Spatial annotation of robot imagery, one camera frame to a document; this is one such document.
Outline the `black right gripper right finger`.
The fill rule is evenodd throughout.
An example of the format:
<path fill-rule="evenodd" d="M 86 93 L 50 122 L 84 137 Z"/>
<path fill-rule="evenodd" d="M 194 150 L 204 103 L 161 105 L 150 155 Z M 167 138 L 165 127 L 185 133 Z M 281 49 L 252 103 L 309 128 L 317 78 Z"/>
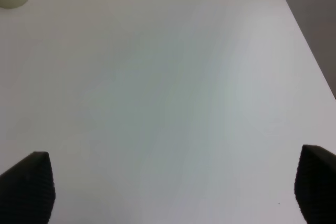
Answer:
<path fill-rule="evenodd" d="M 306 223 L 335 223 L 335 154 L 303 145 L 294 193 Z"/>

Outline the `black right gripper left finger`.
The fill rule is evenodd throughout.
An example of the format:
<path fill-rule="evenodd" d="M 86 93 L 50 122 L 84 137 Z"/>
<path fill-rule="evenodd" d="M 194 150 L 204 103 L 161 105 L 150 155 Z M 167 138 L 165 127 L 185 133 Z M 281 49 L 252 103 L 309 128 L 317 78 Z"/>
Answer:
<path fill-rule="evenodd" d="M 32 152 L 1 174 L 1 223 L 49 223 L 55 199 L 48 152 Z"/>

